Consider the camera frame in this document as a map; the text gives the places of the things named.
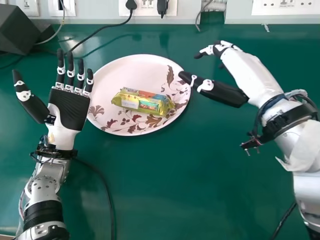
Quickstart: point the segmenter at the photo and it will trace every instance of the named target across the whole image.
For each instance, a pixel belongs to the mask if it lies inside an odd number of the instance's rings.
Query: green table
[[[193,59],[201,48],[226,40],[258,56],[284,91],[306,89],[320,106],[319,25],[223,25],[222,16],[193,25],[125,25],[103,30],[74,51],[93,71],[133,54],[169,58],[186,71],[233,84],[214,57]],[[60,39],[41,46],[70,49],[97,25],[66,25]],[[17,56],[0,57],[0,66]],[[55,83],[57,60],[48,53],[22,59],[18,69],[30,89],[47,101]],[[11,68],[0,70],[0,233],[14,234],[18,200],[35,162],[28,154],[47,133],[16,99]],[[257,109],[231,108],[194,93],[177,121],[155,133],[120,137],[88,121],[75,141],[79,158],[99,167],[107,178],[116,208],[119,240],[267,240],[294,200],[291,173],[275,160],[275,143],[251,157],[239,144],[247,139]],[[163,155],[155,146],[167,144]],[[141,146],[144,156],[141,157]],[[61,190],[64,219],[72,240],[110,239],[109,207],[100,179],[74,162]],[[278,239],[307,239],[295,210]]]

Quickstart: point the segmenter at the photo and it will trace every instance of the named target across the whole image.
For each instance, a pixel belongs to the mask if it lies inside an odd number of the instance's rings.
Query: floral pattern
[[[165,125],[167,121],[175,116],[176,114],[180,114],[180,109],[183,106],[188,104],[188,99],[186,99],[186,95],[189,94],[189,86],[183,80],[174,81],[175,74],[173,68],[168,65],[168,72],[166,75],[166,82],[161,86],[161,92],[165,92],[166,89],[171,92],[171,94],[166,94],[166,96],[171,99],[175,108],[172,109],[166,116],[154,116],[152,114],[144,114],[135,112],[126,108],[122,108],[118,112],[119,120],[110,119],[106,122],[105,126],[102,126],[100,129],[103,131],[108,130],[108,132],[119,132],[126,131],[129,134],[140,132],[141,134],[150,128],[158,128],[162,125]],[[105,114],[105,109],[100,106],[91,106],[89,108],[89,114],[92,114],[95,121],[99,116]]]

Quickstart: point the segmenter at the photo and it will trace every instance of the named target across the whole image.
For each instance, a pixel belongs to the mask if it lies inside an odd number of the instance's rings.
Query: power outlet
[[[61,6],[60,0],[48,0],[49,14],[52,17],[63,17],[64,10]],[[62,0],[65,7],[66,17],[75,17],[76,15],[76,2],[75,0]]]
[[[253,0],[252,15],[316,15],[319,0]]]
[[[16,0],[15,4],[29,17],[39,17],[38,0]]]
[[[127,17],[130,11],[126,8],[127,0],[119,1],[119,16]],[[133,16],[149,17],[160,16],[157,10],[158,0],[135,0],[137,9],[133,11]],[[170,0],[165,16],[177,16],[178,0]]]

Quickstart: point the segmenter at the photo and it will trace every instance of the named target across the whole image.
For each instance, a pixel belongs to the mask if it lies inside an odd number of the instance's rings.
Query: plate
[[[87,118],[102,131],[120,136],[152,133],[172,123],[185,110],[191,87],[178,73],[175,62],[156,55],[137,54],[116,59],[94,74],[94,86]],[[166,116],[128,110],[111,104],[112,98],[127,87],[166,95],[175,103]]]

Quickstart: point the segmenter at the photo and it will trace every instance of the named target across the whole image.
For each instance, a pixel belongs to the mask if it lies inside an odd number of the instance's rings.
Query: food package
[[[175,107],[174,102],[165,95],[128,87],[123,87],[113,97],[111,103],[133,111],[159,116],[166,116]]]

